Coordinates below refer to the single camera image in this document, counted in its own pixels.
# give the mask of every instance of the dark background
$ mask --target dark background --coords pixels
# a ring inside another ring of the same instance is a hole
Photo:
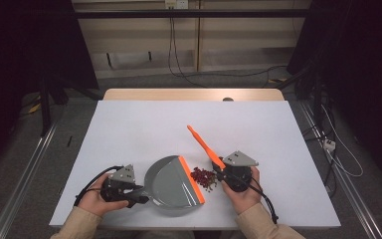
[[[296,95],[308,98],[319,77],[382,169],[382,2],[314,0],[310,8],[333,11],[305,19],[287,70],[313,65],[296,83]]]
[[[51,94],[68,80],[97,88],[92,62],[74,18],[50,18],[33,10],[74,12],[70,0],[0,1],[0,150],[18,118],[21,100],[49,79]]]

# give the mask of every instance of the metal rail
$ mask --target metal rail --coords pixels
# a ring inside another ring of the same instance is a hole
[[[0,239],[4,239],[8,234],[12,222],[14,221],[15,216],[24,201],[34,175],[40,166],[40,162],[45,155],[46,149],[52,140],[58,121],[61,119],[62,114],[63,112],[59,113],[48,132],[44,136],[40,137],[38,145],[36,146],[26,169],[24,169],[23,175],[18,181],[17,186],[0,214]]]
[[[315,135],[321,136],[321,133],[318,131],[318,129],[314,127],[315,122],[314,122],[314,119],[312,118],[313,111],[308,105],[308,103],[300,102],[300,106],[302,108],[303,113],[305,114],[305,117],[308,123],[310,124],[310,126],[313,127]],[[325,151],[325,153],[327,155],[328,162],[331,163],[332,155],[327,150]],[[336,160],[338,163],[341,164],[338,157],[336,157],[334,160]],[[364,227],[364,230],[367,233],[368,237],[372,239],[382,238],[382,232],[380,231],[378,223],[376,222],[367,204],[362,199],[361,194],[356,189],[349,175],[347,175],[342,170],[340,170],[340,168],[336,165],[336,163],[333,163],[332,168],[333,168],[333,171],[335,172],[337,180],[340,183],[340,186],[345,192],[346,197],[348,198],[351,206],[353,207],[356,215],[358,216],[358,219],[361,225]]]

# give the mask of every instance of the wire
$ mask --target wire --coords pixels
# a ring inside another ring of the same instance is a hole
[[[328,109],[328,110],[329,110],[329,115],[331,116],[331,121],[330,121],[330,123],[331,123],[332,125],[335,125],[334,115],[333,115],[331,109]],[[307,130],[313,129],[313,128],[315,128],[315,127],[317,127],[317,128],[319,128],[319,127],[323,127],[323,123],[322,123],[321,125],[317,125],[317,124],[315,124],[315,125],[313,125],[311,128],[306,129],[306,130],[302,133],[302,135],[305,136],[305,135],[307,134]],[[322,131],[320,131],[320,130],[319,130],[319,132],[320,132],[320,134],[321,134],[320,136],[312,137],[312,138],[306,138],[306,139],[305,139],[305,142],[307,142],[307,141],[311,141],[311,140],[317,140],[317,139],[319,139],[319,140],[324,140],[325,137],[327,137],[327,136],[329,136],[331,133],[333,133],[333,130],[332,130],[332,128],[330,128],[329,131],[328,131],[327,133],[324,133],[324,132],[322,132]]]
[[[323,153],[324,153],[324,156],[326,159],[328,159],[327,157],[327,154],[325,152],[325,150],[323,150]],[[326,186],[327,184],[327,181],[328,181],[328,178],[330,176],[330,173],[333,174],[333,184],[334,184],[334,188],[331,190],[331,195],[329,195],[329,198],[332,198],[334,196],[334,194],[336,193],[336,190],[337,190],[337,182],[336,182],[336,174],[334,173],[333,171],[333,162],[334,160],[332,160],[329,164],[328,164],[328,170],[327,170],[327,174],[325,176],[325,178],[323,179],[323,185]]]
[[[327,97],[326,101],[327,101],[327,105],[330,106],[331,105],[330,97]],[[333,127],[336,128],[336,120],[334,118],[333,111],[331,110],[331,107],[328,107],[327,109],[329,110],[328,113],[331,117],[331,125],[333,125]],[[336,141],[336,133],[333,134],[333,141]],[[335,148],[333,153],[332,153],[333,157],[336,157],[336,152],[337,152],[337,148]],[[333,196],[336,194],[336,191],[337,191],[336,173],[332,169],[333,162],[334,162],[334,160],[332,160],[329,163],[329,171],[331,171],[331,173],[333,174],[333,183],[334,183],[334,188],[331,190],[331,194],[329,195],[329,198],[333,198]]]
[[[307,128],[307,129],[303,130],[303,131],[301,132],[302,136],[306,136],[306,135],[309,133],[309,131],[310,131],[310,130],[313,130],[315,127],[317,127],[317,124],[315,124],[315,125],[313,125],[313,126]]]
[[[170,43],[169,43],[169,56],[168,56],[168,67],[169,67],[169,71],[170,73],[175,76],[175,77],[179,77],[179,78],[183,78],[185,79],[187,82],[189,82],[190,84],[192,85],[195,85],[195,86],[198,86],[198,87],[202,87],[202,88],[207,88],[205,86],[202,86],[200,84],[197,84],[197,83],[193,83],[191,82],[190,80],[188,80],[187,78],[190,78],[190,77],[200,77],[200,76],[219,76],[219,77],[251,77],[251,76],[256,76],[256,75],[260,75],[260,74],[264,74],[264,73],[267,73],[268,75],[268,78],[266,79],[266,82],[264,83],[264,85],[262,86],[262,88],[264,88],[267,83],[269,82],[269,71],[271,70],[274,70],[274,69],[278,69],[278,68],[285,68],[287,66],[273,66],[273,67],[270,67],[268,68],[267,70],[263,70],[263,71],[260,71],[260,72],[255,72],[255,73],[248,73],[248,74],[220,74],[220,73],[196,73],[196,74],[188,74],[188,75],[185,75],[183,72],[182,72],[182,69],[180,67],[180,64],[179,64],[179,60],[178,60],[178,54],[177,54],[177,48],[176,48],[176,35],[175,35],[175,21],[173,18],[170,18]],[[170,64],[170,58],[171,58],[171,52],[172,52],[172,43],[173,43],[173,48],[174,48],[174,53],[175,53],[175,59],[176,59],[176,64],[178,66],[178,70],[179,70],[179,73],[180,75],[178,74],[175,74],[173,71],[172,71],[172,67],[171,67],[171,64]]]
[[[175,51],[176,64],[178,66],[178,70],[181,73],[181,75],[174,74],[173,71],[172,71],[172,68],[170,66],[170,55],[171,55],[171,52],[172,52],[172,40],[173,40],[173,46],[174,46],[174,51]],[[181,77],[181,78],[185,79],[185,81],[189,82],[190,84],[192,84],[194,86],[201,87],[201,88],[207,88],[207,87],[205,87],[203,85],[200,85],[200,84],[197,84],[197,83],[193,83],[190,80],[188,80],[187,77],[184,75],[184,73],[181,70],[181,66],[179,65],[179,60],[178,60],[178,54],[177,54],[177,51],[176,51],[175,21],[173,20],[173,18],[170,18],[170,43],[169,43],[168,66],[169,66],[169,71],[170,71],[170,73],[173,76]]]
[[[336,138],[340,141],[340,143],[342,143],[342,145],[346,148],[346,150],[352,155],[353,159],[355,159],[356,163],[358,164],[359,168],[361,169],[361,172],[360,172],[359,174],[354,174],[354,173],[351,173],[351,172],[347,171],[347,170],[343,167],[343,165],[342,165],[340,162],[338,162],[338,161],[336,161],[336,159],[334,159],[334,156],[331,155],[331,153],[330,153],[330,151],[329,151],[328,149],[326,149],[326,151],[327,151],[328,153],[330,153],[331,159],[332,159],[332,160],[336,163],[336,165],[337,165],[340,169],[342,169],[346,174],[348,174],[348,175],[350,175],[350,176],[353,176],[353,177],[360,177],[360,176],[362,176],[362,175],[364,174],[364,169],[362,168],[361,163],[359,163],[359,161],[358,161],[358,159],[356,158],[356,156],[351,152],[351,150],[349,150],[349,148],[348,148],[348,147],[346,146],[346,144],[342,141],[342,139],[340,139],[339,135],[338,135],[337,132],[336,132],[336,129],[334,128],[334,126],[333,126],[333,124],[332,124],[332,121],[331,121],[331,119],[330,119],[330,116],[328,115],[328,112],[327,112],[326,108],[325,108],[323,105],[321,105],[321,107],[324,109],[325,115],[327,116],[328,121],[330,122],[330,126],[331,126],[331,128],[333,129],[334,134],[336,135]]]
[[[252,177],[253,180],[256,181],[257,185],[259,186],[260,189],[254,187],[253,185],[251,185],[250,183],[244,181],[243,179],[241,179],[240,177],[234,175],[233,173],[229,173],[227,171],[222,171],[223,173],[225,173],[226,175],[228,176],[232,176],[234,179],[238,180],[239,182],[245,184],[246,186],[248,186],[249,188],[255,190],[257,193],[259,193],[260,195],[262,195],[263,198],[265,198],[265,201],[266,201],[266,204],[268,204],[268,207],[269,207],[269,210],[271,211],[271,215],[272,215],[272,220],[275,224],[278,224],[278,216],[276,215],[275,213],[275,208],[273,207],[273,204],[272,202],[269,200],[269,198],[263,193],[263,189],[262,187],[260,186],[260,184]]]
[[[85,188],[83,188],[83,190],[79,193],[79,195],[76,196],[76,201],[74,202],[74,206],[78,206],[80,201],[83,199],[84,195],[91,191],[91,190],[94,190],[93,188],[90,188],[92,186],[92,184],[98,179],[100,178],[102,175],[104,175],[105,173],[107,173],[108,171],[111,171],[113,169],[115,170],[120,170],[122,168],[122,166],[112,166],[112,167],[109,167],[105,170],[103,170],[101,173],[99,173],[95,178],[92,179],[92,181],[89,182],[89,184],[87,184],[85,186]]]

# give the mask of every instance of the black curtain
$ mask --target black curtain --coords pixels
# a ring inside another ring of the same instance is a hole
[[[56,92],[69,85],[57,78],[83,89],[98,88],[77,19],[37,10],[74,12],[71,0],[0,0],[0,151],[18,118],[21,99],[39,91],[44,75]]]
[[[354,1],[323,75],[329,93],[382,169],[382,2]]]

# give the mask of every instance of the dried flower petals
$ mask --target dried flower petals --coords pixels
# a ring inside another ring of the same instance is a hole
[[[206,191],[213,190],[212,185],[217,185],[216,182],[216,174],[214,171],[208,171],[206,169],[200,169],[198,167],[194,167],[194,171],[191,172],[191,177],[200,185],[202,185]]]

